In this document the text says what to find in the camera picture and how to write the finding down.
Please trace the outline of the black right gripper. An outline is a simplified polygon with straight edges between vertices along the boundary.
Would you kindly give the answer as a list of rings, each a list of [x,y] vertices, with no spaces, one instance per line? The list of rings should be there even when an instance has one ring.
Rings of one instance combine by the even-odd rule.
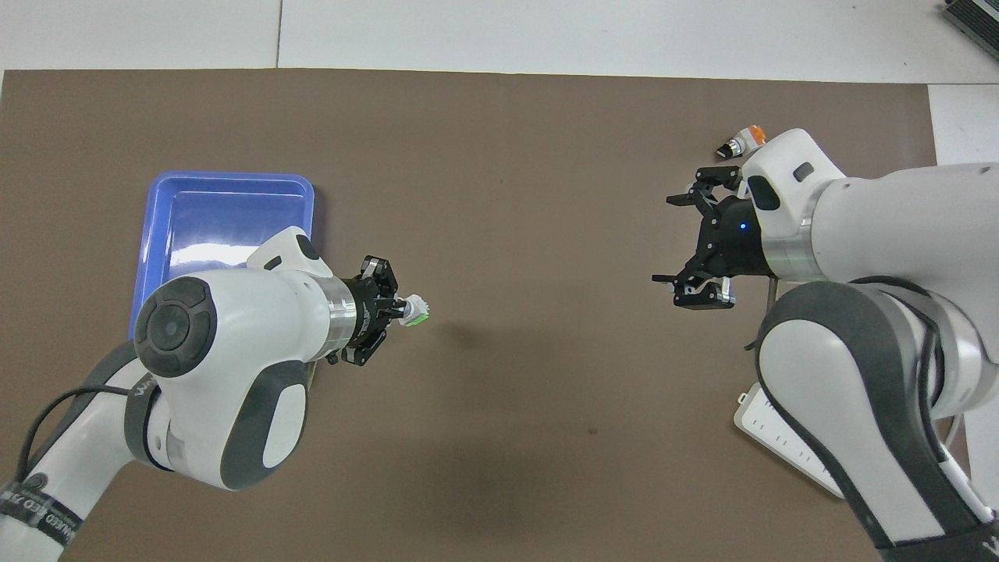
[[[653,283],[667,286],[672,303],[688,310],[734,308],[731,277],[774,277],[763,252],[763,235],[752,200],[728,196],[717,201],[715,187],[735,191],[740,167],[702,167],[684,193],[667,196],[668,205],[693,205],[702,214],[697,255],[675,275],[654,274]]]

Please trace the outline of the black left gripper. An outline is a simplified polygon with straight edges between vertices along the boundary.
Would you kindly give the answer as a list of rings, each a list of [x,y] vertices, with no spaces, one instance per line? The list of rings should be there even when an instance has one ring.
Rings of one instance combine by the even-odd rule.
[[[406,301],[397,296],[397,281],[388,260],[365,256],[361,274],[343,279],[354,299],[354,333],[340,359],[364,366],[388,336],[392,320],[403,317]]]

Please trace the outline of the brown table mat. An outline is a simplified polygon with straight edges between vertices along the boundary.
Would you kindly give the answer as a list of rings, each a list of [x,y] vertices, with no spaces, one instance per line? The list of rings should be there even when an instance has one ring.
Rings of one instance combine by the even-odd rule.
[[[150,182],[293,173],[340,276],[390,260],[428,321],[321,365],[275,474],[124,468],[65,562],[879,562],[845,502],[734,427],[767,281],[650,281],[665,202],[732,133],[800,127],[849,176],[936,163],[927,86],[303,69],[36,71],[0,99],[0,486],[127,337]]]

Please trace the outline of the blue plastic tray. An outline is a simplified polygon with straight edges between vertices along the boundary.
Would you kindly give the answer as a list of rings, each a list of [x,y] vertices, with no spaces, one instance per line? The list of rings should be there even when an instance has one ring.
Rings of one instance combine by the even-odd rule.
[[[250,253],[289,226],[313,231],[315,192],[295,174],[175,170],[148,192],[128,336],[140,307],[165,282],[192,272],[244,267]]]

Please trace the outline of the white power strip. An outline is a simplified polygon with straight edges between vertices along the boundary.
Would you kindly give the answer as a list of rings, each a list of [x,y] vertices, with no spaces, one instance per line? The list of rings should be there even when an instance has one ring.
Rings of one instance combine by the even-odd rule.
[[[779,415],[755,382],[738,398],[735,427],[839,499],[844,495],[813,448]]]

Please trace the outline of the grey ribbed metal device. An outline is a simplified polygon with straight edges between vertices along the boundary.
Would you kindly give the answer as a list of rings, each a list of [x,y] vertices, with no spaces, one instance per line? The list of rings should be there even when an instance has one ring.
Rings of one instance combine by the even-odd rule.
[[[999,0],[944,0],[943,15],[962,32],[999,44]]]

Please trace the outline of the orange-capped rotary switch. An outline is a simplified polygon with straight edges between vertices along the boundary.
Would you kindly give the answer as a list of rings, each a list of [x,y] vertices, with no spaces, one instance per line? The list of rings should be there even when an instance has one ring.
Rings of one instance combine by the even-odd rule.
[[[714,153],[722,160],[749,156],[759,150],[765,142],[767,142],[767,137],[763,128],[750,125],[739,130],[731,139],[718,146]]]

